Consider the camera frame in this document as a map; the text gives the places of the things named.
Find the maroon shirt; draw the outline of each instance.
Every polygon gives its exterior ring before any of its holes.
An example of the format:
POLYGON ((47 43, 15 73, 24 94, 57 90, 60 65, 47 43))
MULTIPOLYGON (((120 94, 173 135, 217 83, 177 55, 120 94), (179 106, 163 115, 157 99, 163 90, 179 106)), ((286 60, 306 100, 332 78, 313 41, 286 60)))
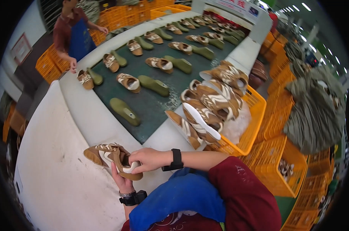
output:
MULTIPOLYGON (((209 180, 226 205, 226 231, 279 231, 281 215, 276 199, 254 173, 236 157, 209 170, 209 180)), ((222 231, 218 222, 191 212, 172 213, 149 231, 222 231)), ((129 220, 122 231, 129 231, 129 220)))
POLYGON ((69 50, 69 44, 71 41, 71 27, 76 25, 80 19, 82 19, 85 23, 87 23, 89 20, 82 8, 74 8, 72 12, 73 18, 61 18, 61 16, 59 16, 54 25, 54 46, 56 50, 61 52, 68 52, 69 50))

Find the worker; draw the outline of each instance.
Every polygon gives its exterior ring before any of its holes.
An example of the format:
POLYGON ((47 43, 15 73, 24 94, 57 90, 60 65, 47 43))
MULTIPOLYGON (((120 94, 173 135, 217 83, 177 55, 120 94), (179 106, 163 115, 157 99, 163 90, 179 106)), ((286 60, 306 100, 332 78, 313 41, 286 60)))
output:
POLYGON ((76 73, 77 62, 96 48, 87 29, 108 33, 108 29, 90 22, 82 8, 76 8, 78 0, 59 0, 61 15, 54 25, 54 46, 60 58, 70 63, 76 73))
POLYGON ((215 151, 132 152, 129 163, 140 161, 132 174, 162 167, 176 170, 167 182, 144 199, 132 181, 123 178, 112 162, 112 177, 120 192, 126 222, 122 231, 224 231, 281 228, 276 199, 243 162, 215 151))
POLYGON ((271 32, 274 33, 276 31, 276 27, 278 24, 278 17, 277 15, 272 11, 271 8, 268 8, 268 13, 269 13, 269 17, 272 19, 272 28, 271 28, 271 32))

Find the blue apron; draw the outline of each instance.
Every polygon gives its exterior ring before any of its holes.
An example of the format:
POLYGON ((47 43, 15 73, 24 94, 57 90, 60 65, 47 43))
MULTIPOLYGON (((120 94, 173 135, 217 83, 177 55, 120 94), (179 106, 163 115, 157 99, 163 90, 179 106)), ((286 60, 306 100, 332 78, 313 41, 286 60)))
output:
POLYGON ((71 41, 69 43, 68 55, 80 61, 88 53, 96 48, 87 27, 82 19, 71 27, 71 41))
POLYGON ((180 211, 194 211, 216 220, 224 230, 226 207, 218 190, 209 182, 208 173, 190 173, 189 168, 176 171, 131 211, 130 230, 148 230, 155 222, 180 211))

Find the green conveyor belt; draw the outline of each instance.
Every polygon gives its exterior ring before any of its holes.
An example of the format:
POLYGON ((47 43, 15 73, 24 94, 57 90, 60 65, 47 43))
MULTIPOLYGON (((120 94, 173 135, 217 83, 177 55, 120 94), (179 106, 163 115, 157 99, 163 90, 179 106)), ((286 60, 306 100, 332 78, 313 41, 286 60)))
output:
MULTIPOLYGON (((185 39, 187 35, 202 35, 203 32, 211 32, 208 27, 201 26, 195 30, 190 29, 189 32, 184 32, 183 35, 176 35, 168 30, 162 28, 167 34, 173 36, 173 40, 164 40, 163 44, 154 44, 149 40, 146 42, 154 45, 152 50, 143 50, 142 56, 134 56, 127 46, 123 46, 117 50, 118 54, 127 59, 127 66, 120 67, 116 73, 112 73, 105 67, 103 62, 96 64, 92 70, 103 76, 104 81, 101 85, 95 86, 94 91, 118 119, 118 121, 143 144, 154 131, 167 119, 165 110, 175 110, 180 104, 180 94, 185 90, 193 79, 201 80, 199 76, 200 71, 209 70, 219 64, 219 61, 225 59, 227 55, 235 48, 229 42, 225 41, 223 50, 220 50, 212 45, 207 47, 214 51, 215 58, 210 61, 198 54, 186 55, 181 51, 168 47, 168 44, 173 41, 184 42, 187 44, 203 47, 200 43, 191 42, 185 39), (174 58, 184 58, 192 64, 192 73, 187 75, 179 69, 174 69, 172 74, 167 74, 158 68, 149 67, 145 63, 145 59, 149 57, 162 58, 165 55, 174 58), (116 76, 119 73, 130 74, 134 77, 139 75, 147 75, 155 80, 164 82, 170 88, 170 96, 167 98, 161 97, 157 93, 141 87, 138 94, 131 93, 116 81, 116 76), (138 114, 141 119, 140 126, 132 126, 120 115, 115 113, 109 105, 112 98, 119 98, 125 101, 130 108, 138 114)), ((115 129, 114 127, 107 127, 105 129, 115 129)))

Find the black wristband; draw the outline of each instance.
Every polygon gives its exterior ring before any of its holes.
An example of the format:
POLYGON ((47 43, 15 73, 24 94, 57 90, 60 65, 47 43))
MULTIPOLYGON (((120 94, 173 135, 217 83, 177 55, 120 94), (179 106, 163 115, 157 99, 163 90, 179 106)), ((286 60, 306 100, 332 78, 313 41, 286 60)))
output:
POLYGON ((172 149, 172 153, 173 153, 173 162, 171 163, 170 166, 162 167, 162 171, 163 172, 171 171, 171 170, 177 170, 177 169, 182 169, 183 168, 181 150, 179 150, 179 149, 172 149))

